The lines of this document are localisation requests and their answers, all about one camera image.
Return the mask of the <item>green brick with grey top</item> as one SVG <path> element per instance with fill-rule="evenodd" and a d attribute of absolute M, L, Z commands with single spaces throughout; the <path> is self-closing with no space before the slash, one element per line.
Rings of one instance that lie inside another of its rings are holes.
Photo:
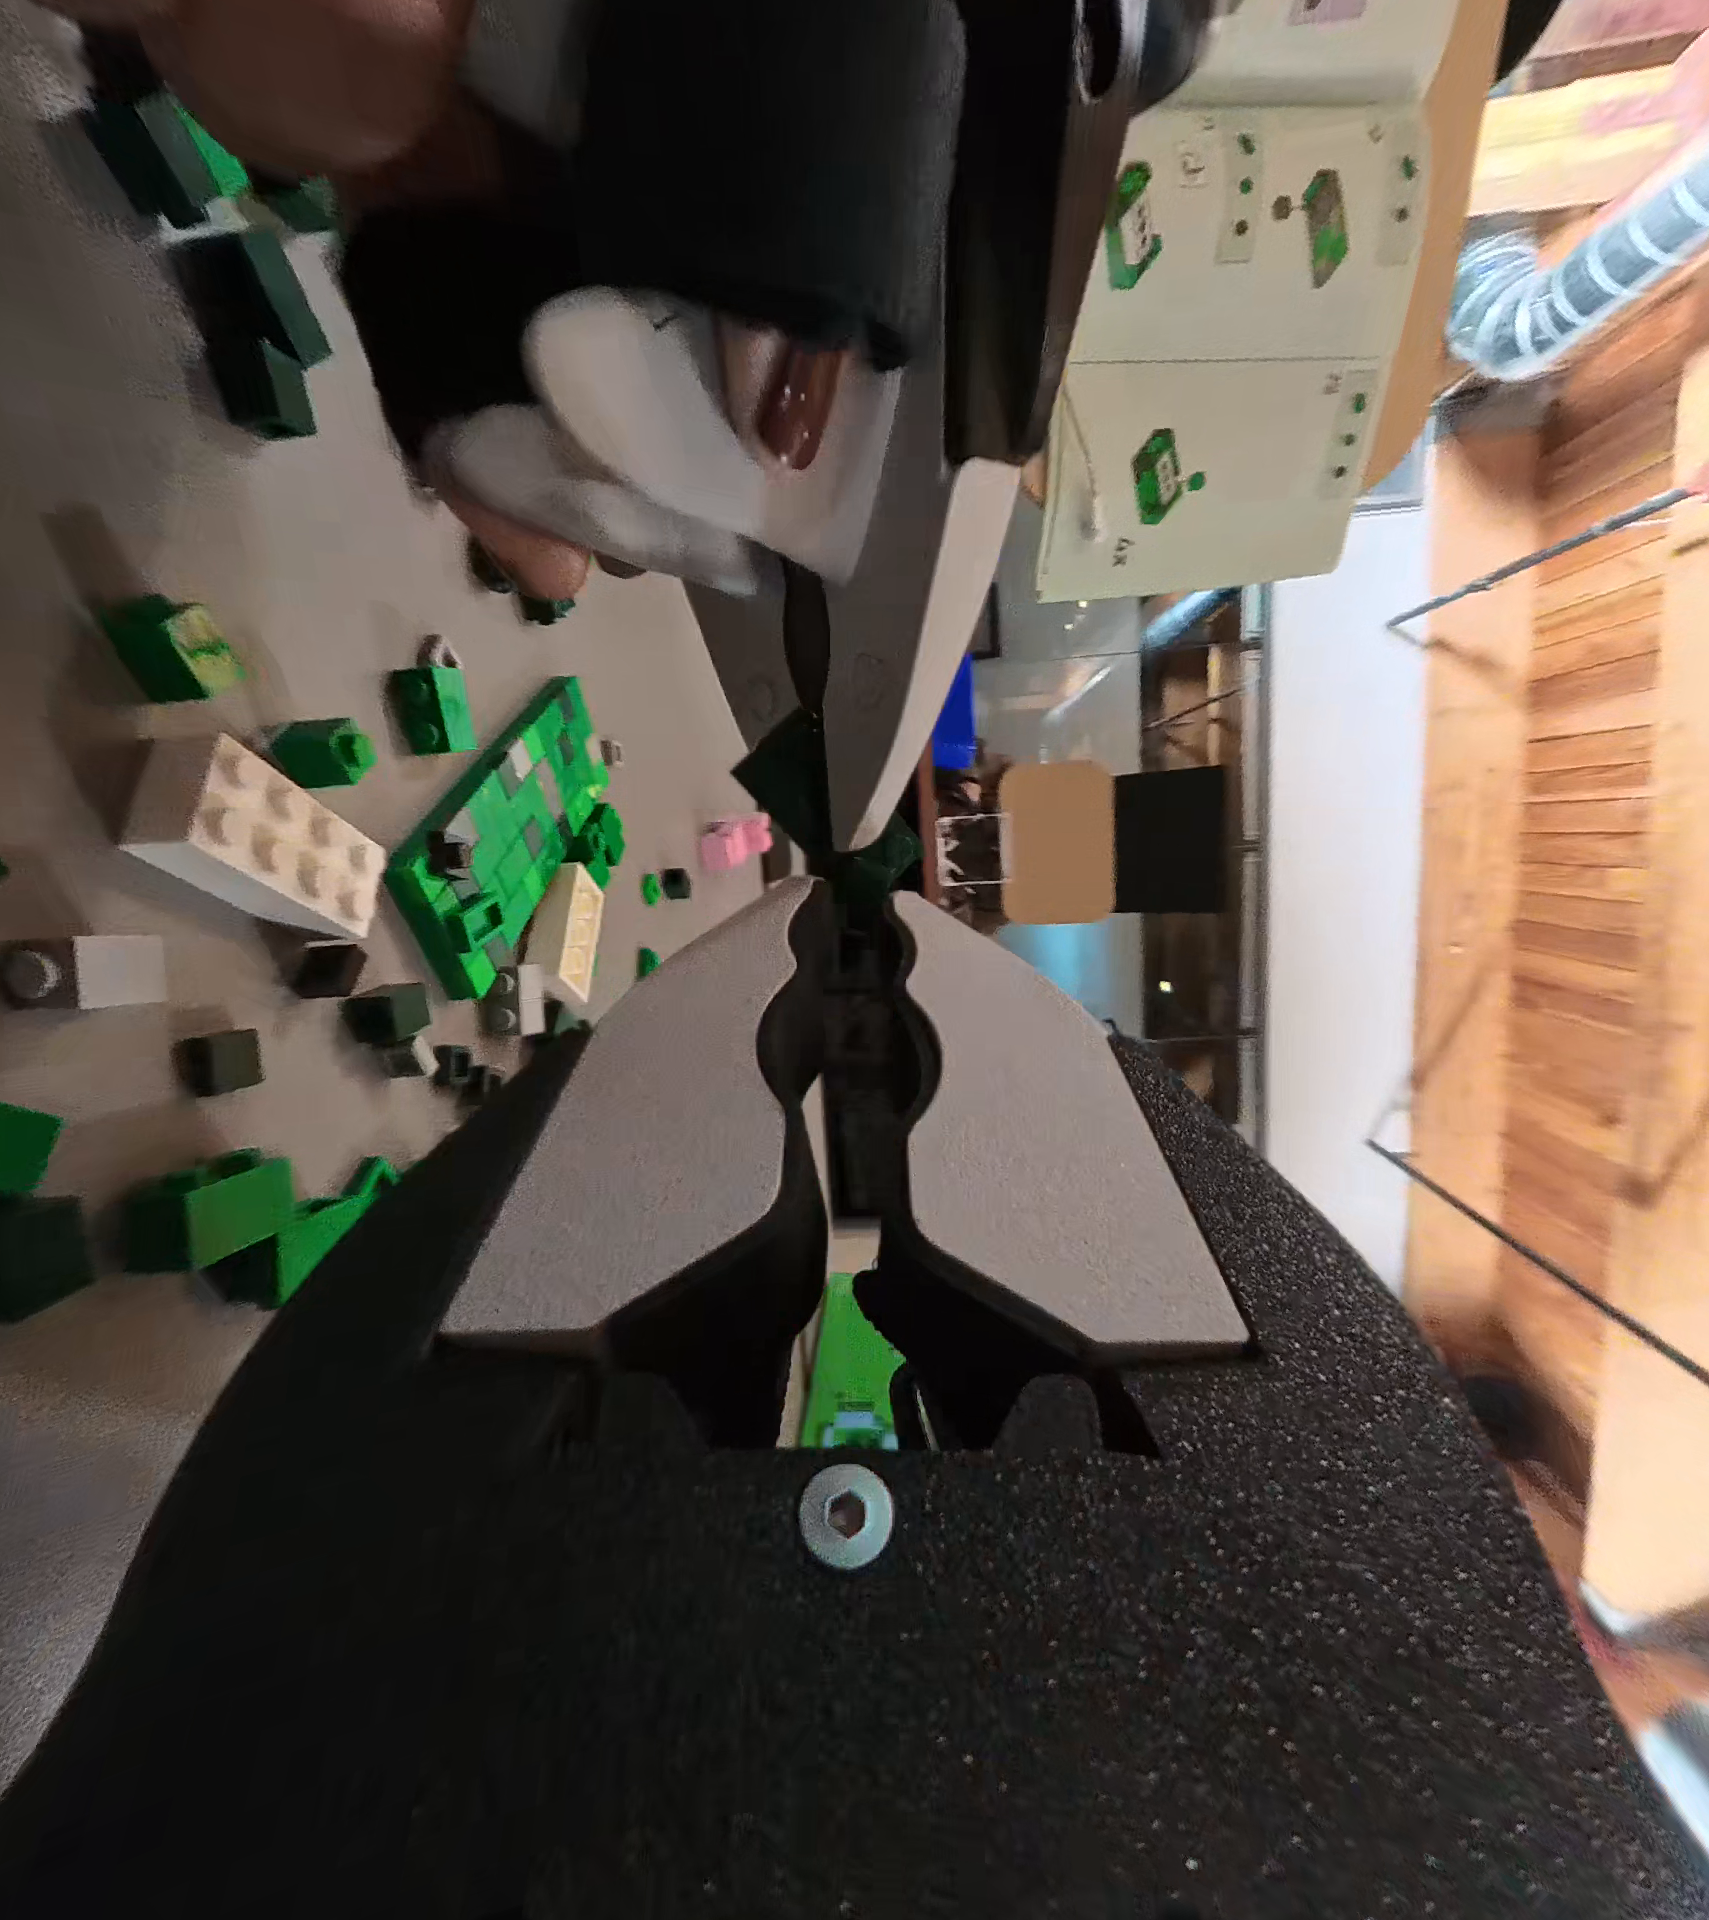
<path fill-rule="evenodd" d="M 387 672 L 385 693 L 412 755 L 465 755 L 480 750 L 461 661 L 446 638 L 425 638 L 414 664 Z"/>

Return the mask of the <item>instruction booklet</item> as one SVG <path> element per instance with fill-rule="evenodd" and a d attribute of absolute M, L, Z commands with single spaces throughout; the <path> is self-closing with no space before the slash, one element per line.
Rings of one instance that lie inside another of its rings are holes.
<path fill-rule="evenodd" d="M 1216 5 L 1129 122 L 1046 447 L 1039 603 L 1338 567 L 1429 226 L 1457 5 Z"/>

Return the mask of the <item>metal duct pipe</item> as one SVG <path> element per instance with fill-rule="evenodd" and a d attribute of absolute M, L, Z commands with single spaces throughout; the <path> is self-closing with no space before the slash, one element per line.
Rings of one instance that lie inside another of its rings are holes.
<path fill-rule="evenodd" d="M 1531 381 L 1707 254 L 1709 129 L 1554 263 L 1521 232 L 1468 241 L 1453 279 L 1448 355 L 1493 383 Z"/>

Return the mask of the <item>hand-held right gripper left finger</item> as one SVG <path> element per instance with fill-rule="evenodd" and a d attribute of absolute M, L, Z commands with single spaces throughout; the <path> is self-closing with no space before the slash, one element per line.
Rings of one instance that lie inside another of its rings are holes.
<path fill-rule="evenodd" d="M 666 1379 L 718 1447 L 779 1443 L 827 1290 L 804 1118 L 827 884 L 786 878 L 595 1027 L 442 1321 L 467 1347 Z"/>

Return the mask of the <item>white studded brick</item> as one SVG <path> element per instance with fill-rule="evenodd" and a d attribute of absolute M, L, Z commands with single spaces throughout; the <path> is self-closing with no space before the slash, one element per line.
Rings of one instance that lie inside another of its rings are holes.
<path fill-rule="evenodd" d="M 362 941 L 387 851 L 228 733 L 155 739 L 119 846 L 243 915 Z"/>

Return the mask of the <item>grey white brick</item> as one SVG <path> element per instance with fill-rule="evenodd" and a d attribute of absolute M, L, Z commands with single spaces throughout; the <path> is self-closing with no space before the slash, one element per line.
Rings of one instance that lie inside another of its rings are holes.
<path fill-rule="evenodd" d="M 166 1005 L 166 943 L 126 934 L 16 943 L 0 954 L 0 995 L 19 1011 L 59 1016 Z"/>

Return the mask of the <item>dull green brick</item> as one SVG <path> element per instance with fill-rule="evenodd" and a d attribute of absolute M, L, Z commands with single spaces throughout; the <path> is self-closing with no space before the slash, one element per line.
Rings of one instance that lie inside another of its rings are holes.
<path fill-rule="evenodd" d="M 0 1195 L 0 1325 L 27 1321 L 97 1284 L 75 1195 Z"/>

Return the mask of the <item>bright green holed plate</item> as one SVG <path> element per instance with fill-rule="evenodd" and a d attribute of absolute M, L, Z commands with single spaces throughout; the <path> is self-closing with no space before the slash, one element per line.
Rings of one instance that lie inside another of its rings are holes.
<path fill-rule="evenodd" d="M 906 1357 L 876 1332 L 857 1301 L 857 1279 L 827 1279 L 816 1363 L 801 1419 L 804 1449 L 896 1453 L 892 1381 Z"/>

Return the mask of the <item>green mosaic brick plate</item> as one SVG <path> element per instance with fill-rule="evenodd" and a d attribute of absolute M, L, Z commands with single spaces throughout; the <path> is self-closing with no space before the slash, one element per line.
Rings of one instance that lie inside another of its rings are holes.
<path fill-rule="evenodd" d="M 612 881 L 612 779 L 580 678 L 555 676 L 391 851 L 387 895 L 448 1000 L 494 988 L 571 867 Z"/>

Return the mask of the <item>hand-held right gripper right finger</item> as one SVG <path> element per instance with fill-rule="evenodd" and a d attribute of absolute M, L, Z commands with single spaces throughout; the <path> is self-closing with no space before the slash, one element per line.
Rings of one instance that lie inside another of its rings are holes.
<path fill-rule="evenodd" d="M 1103 1022 L 915 895 L 890 901 L 915 1071 L 862 1307 L 935 1447 L 992 1447 L 1038 1379 L 1142 1442 L 1124 1379 L 1241 1363 L 1253 1329 Z"/>

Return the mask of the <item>person's left hand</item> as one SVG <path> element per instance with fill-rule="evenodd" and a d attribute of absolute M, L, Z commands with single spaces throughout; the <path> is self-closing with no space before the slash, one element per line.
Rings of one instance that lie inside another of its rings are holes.
<path fill-rule="evenodd" d="M 856 373 L 862 122 L 847 5 L 53 5 L 133 39 L 246 164 L 324 178 L 338 279 L 410 480 L 510 585 L 595 561 L 747 593 L 794 480 L 876 463 Z"/>

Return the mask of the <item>cream upturned brick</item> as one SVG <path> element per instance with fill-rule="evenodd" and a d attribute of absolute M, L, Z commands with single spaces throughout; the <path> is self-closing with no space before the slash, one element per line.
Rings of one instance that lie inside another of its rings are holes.
<path fill-rule="evenodd" d="M 525 930 L 525 964 L 541 972 L 547 995 L 578 1016 L 593 994 L 602 916 L 602 881 L 571 860 L 557 867 Z"/>

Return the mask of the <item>grey desk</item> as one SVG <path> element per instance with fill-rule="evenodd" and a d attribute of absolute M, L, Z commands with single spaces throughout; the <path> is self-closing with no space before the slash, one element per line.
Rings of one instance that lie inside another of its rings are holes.
<path fill-rule="evenodd" d="M 0 1101 L 67 1127 L 46 1189 L 77 1195 L 99 1284 L 0 1326 L 0 1792 L 87 1664 L 172 1469 L 266 1319 L 186 1275 L 122 1270 L 137 1185 L 236 1147 L 334 1192 L 371 1155 L 410 1166 L 461 1123 L 423 1078 L 391 1082 L 331 1000 L 290 995 L 288 937 L 131 860 L 118 838 L 147 736 L 349 717 L 379 764 L 338 810 L 395 846 L 458 774 L 410 755 L 387 672 L 452 641 L 484 739 L 551 676 L 578 676 L 626 750 L 593 1011 L 632 987 L 637 948 L 672 954 L 758 890 L 757 873 L 647 910 L 635 873 L 693 855 L 741 804 L 741 744 L 683 589 L 595 578 L 555 628 L 472 586 L 465 536 L 404 482 L 331 248 L 288 251 L 332 359 L 313 376 L 315 438 L 232 431 L 163 260 L 75 113 L 72 31 L 0 5 L 0 884 L 3 949 L 85 934 L 166 943 L 170 1000 L 90 1016 L 0 995 Z M 200 603 L 246 678 L 202 704 L 150 705 L 99 632 L 111 603 Z M 266 1082 L 197 1099 L 181 1040 L 256 1027 Z"/>

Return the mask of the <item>dark green brick assembly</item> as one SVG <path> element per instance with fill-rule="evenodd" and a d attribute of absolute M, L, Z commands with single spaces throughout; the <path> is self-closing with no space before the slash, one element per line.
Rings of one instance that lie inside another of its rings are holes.
<path fill-rule="evenodd" d="M 834 844 L 827 741 L 816 714 L 796 709 L 738 764 L 736 779 L 827 884 L 834 937 L 823 960 L 823 1107 L 827 1189 L 837 1223 L 882 1223 L 906 1189 L 906 1112 L 916 1095 L 916 1044 L 900 988 L 906 937 L 894 895 L 918 897 L 924 846 L 916 804 L 892 814 L 865 849 Z"/>

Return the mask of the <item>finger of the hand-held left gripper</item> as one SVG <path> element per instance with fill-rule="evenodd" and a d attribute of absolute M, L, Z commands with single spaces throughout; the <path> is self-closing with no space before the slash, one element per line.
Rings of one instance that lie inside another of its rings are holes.
<path fill-rule="evenodd" d="M 841 580 L 794 578 L 794 690 L 816 723 L 827 846 L 870 846 L 930 743 L 995 580 L 1020 468 L 818 458 L 794 480 L 796 547 L 850 559 Z"/>
<path fill-rule="evenodd" d="M 747 592 L 688 585 L 741 744 L 730 774 L 760 796 L 827 796 L 827 592 L 804 570 L 768 570 Z"/>

